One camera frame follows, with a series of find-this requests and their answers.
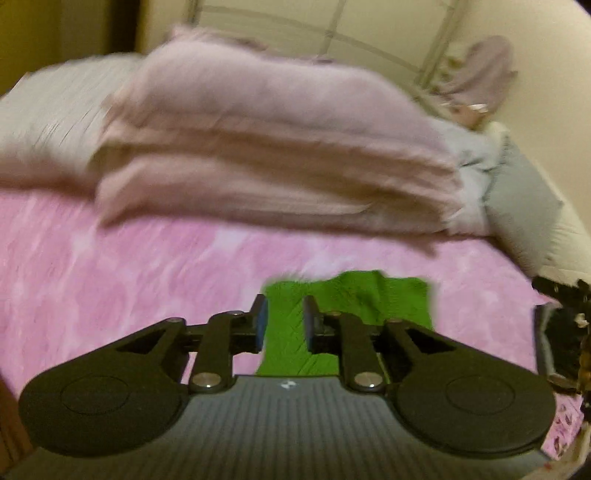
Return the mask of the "green knitted vest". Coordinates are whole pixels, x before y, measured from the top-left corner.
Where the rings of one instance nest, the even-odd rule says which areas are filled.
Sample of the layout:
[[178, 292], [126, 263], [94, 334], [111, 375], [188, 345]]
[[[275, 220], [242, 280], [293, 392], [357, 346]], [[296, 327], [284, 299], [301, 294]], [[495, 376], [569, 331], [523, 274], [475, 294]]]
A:
[[410, 278], [391, 278], [382, 272], [346, 271], [318, 281], [281, 280], [264, 287], [269, 322], [259, 376], [332, 376], [339, 360], [331, 354], [313, 355], [304, 340], [304, 298], [313, 296], [322, 312], [342, 311], [363, 322], [381, 326], [390, 319], [412, 321], [427, 329], [431, 319], [430, 284]]

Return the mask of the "pink rose bedspread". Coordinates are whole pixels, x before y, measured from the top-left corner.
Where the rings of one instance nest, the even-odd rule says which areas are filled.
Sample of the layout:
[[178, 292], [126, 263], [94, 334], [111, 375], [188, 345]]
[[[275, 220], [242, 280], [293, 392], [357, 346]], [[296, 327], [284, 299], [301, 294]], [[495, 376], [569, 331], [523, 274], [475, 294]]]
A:
[[1, 377], [13, 395], [42, 370], [165, 317], [199, 323], [267, 284], [349, 271], [412, 278], [411, 318], [535, 366], [541, 297], [490, 240], [372, 238], [143, 217], [101, 229], [92, 206], [47, 192], [1, 196]]

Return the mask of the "dark folded clothes stack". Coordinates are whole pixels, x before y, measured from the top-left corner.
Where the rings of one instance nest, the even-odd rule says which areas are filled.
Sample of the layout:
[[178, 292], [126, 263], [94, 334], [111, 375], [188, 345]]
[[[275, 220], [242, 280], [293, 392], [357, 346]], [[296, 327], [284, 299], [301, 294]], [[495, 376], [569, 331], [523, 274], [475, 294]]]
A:
[[538, 372], [561, 391], [590, 392], [590, 285], [536, 276], [532, 287], [549, 303], [534, 311]]

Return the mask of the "grey checked pillow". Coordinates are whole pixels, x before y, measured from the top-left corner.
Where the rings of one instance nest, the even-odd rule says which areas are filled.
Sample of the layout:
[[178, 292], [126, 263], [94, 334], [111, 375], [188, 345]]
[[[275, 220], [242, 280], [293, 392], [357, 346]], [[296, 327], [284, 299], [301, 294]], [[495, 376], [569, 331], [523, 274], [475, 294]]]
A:
[[510, 136], [484, 196], [491, 233], [528, 277], [541, 270], [563, 202]]

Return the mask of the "folded pink blanket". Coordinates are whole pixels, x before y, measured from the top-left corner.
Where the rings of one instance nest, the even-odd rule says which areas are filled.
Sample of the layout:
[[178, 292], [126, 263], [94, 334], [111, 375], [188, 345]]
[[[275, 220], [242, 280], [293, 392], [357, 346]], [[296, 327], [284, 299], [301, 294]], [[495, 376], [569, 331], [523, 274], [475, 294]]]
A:
[[150, 210], [431, 233], [463, 206], [428, 116], [367, 69], [178, 27], [105, 105], [105, 223]]

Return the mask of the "white striped duvet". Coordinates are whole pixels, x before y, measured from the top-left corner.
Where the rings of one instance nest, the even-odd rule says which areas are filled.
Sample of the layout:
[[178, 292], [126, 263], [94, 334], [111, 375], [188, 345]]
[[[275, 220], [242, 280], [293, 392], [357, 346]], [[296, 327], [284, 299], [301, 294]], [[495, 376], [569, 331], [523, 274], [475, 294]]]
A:
[[[102, 175], [97, 140], [104, 100], [137, 70], [138, 54], [71, 60], [24, 75], [1, 99], [1, 181], [18, 186], [70, 184], [92, 192]], [[483, 197], [499, 149], [485, 134], [432, 117], [459, 161], [462, 209], [449, 223], [454, 235], [488, 236]]]

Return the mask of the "pink garment on headboard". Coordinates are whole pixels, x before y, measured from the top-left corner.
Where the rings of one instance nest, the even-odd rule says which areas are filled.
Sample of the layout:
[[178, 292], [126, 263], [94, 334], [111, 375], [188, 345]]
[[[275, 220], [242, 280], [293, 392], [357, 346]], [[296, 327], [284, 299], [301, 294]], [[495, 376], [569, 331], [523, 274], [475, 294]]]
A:
[[435, 95], [444, 104], [492, 114], [506, 99], [516, 76], [513, 61], [510, 40], [489, 36], [468, 49], [459, 69], [436, 88]]

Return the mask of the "metal bed headboard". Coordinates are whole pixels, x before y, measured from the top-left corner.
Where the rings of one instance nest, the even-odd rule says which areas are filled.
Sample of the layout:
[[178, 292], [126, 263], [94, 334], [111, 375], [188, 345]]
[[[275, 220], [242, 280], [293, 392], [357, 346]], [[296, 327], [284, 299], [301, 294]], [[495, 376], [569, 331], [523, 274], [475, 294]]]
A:
[[377, 71], [409, 90], [430, 83], [468, 3], [461, 0], [191, 1], [201, 27]]

